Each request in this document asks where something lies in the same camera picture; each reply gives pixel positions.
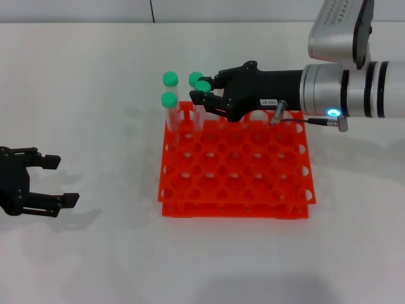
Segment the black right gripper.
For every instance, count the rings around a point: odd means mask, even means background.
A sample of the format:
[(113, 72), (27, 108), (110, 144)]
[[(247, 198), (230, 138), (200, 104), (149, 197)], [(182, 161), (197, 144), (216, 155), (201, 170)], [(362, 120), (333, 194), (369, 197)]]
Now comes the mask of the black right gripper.
[(211, 91), (224, 89), (223, 97), (212, 92), (191, 91), (194, 105), (205, 111), (238, 122), (245, 114), (256, 110), (274, 110), (262, 100), (285, 101), (287, 110), (300, 110), (302, 70), (261, 71), (255, 61), (242, 66), (220, 70), (214, 77), (202, 76)]

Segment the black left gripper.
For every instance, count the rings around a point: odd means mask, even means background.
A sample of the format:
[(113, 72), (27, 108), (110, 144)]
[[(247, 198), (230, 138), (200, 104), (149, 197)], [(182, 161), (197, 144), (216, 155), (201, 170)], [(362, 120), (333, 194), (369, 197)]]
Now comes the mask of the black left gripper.
[(74, 208), (78, 193), (50, 195), (31, 193), (27, 167), (56, 170), (61, 157), (42, 155), (37, 148), (1, 146), (1, 208), (6, 214), (57, 217), (61, 209)]

